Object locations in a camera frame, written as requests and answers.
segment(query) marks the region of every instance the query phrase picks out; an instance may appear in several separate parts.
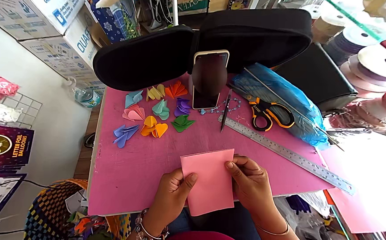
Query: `pink shirt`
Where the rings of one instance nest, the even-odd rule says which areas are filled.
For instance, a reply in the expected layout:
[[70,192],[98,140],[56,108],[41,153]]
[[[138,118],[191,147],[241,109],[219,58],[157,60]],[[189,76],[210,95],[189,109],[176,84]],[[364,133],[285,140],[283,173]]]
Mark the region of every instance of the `pink shirt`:
[[234,240],[219,232],[182,232],[168,238],[168,240]]

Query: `snowflake pattern bag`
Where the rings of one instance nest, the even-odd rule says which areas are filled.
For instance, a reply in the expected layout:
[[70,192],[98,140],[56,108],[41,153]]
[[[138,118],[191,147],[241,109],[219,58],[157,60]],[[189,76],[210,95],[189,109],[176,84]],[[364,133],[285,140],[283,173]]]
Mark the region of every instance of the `snowflake pattern bag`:
[[140,25],[132,2],[120,0],[110,8],[95,8],[98,1],[89,0],[91,11],[111,43],[140,35]]

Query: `plastic bottle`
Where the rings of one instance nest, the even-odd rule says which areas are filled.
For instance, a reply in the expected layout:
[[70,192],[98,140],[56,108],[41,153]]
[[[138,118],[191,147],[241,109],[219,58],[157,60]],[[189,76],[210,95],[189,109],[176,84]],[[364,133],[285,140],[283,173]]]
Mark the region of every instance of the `plastic bottle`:
[[84,105],[87,108],[93,108],[100,104],[100,97],[96,92],[89,88],[89,86],[84,82],[76,83],[76,79],[73,77],[68,77],[66,80],[66,85],[73,92],[74,100]]

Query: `blue plastic bag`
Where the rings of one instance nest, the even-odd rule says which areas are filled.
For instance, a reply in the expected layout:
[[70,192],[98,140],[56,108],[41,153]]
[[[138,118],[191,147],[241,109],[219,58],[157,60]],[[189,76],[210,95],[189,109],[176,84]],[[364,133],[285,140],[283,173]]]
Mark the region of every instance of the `blue plastic bag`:
[[[247,69],[277,95],[287,101],[292,107],[296,108],[320,128],[326,130],[323,125],[323,117],[320,114],[318,107],[296,86],[259,63],[255,63],[247,67]],[[279,97],[274,95],[247,71],[243,71],[241,74],[236,75],[232,81],[236,87],[253,96],[257,96],[267,102],[277,102],[286,106]],[[295,118],[295,124],[286,130],[297,138],[302,139],[304,142],[317,147],[319,150],[325,150],[329,147],[328,137],[321,130],[313,126],[312,123],[304,119],[304,117],[299,115],[291,107],[286,107],[291,110]],[[284,111],[279,110],[278,108],[272,108],[272,111],[281,116],[282,122],[289,122],[289,116]]]

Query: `metal ruler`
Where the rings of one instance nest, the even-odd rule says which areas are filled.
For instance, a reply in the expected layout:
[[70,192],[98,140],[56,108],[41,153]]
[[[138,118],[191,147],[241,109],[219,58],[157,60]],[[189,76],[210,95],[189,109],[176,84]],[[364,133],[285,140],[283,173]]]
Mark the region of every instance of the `metal ruler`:
[[[222,115],[218,118],[218,121],[222,121]],[[253,141],[259,143],[260,145],[263,145],[264,147],[274,151],[278,155],[286,158],[287,160],[297,164],[298,166],[302,167],[303,169],[307,170],[308,172],[314,174],[315,176],[323,179],[324,181],[334,185],[335,187],[343,190],[344,192],[353,195],[356,192],[356,189],[354,186],[349,183],[348,181],[344,180],[343,178],[337,176],[333,172],[328,171],[327,169],[318,166],[317,164],[308,161],[304,157],[300,156],[299,154],[295,153],[294,151],[285,148],[270,139],[254,132],[252,129],[230,119],[226,118],[225,124],[235,130],[236,132],[241,133],[242,135],[248,137],[249,139],[252,139]]]

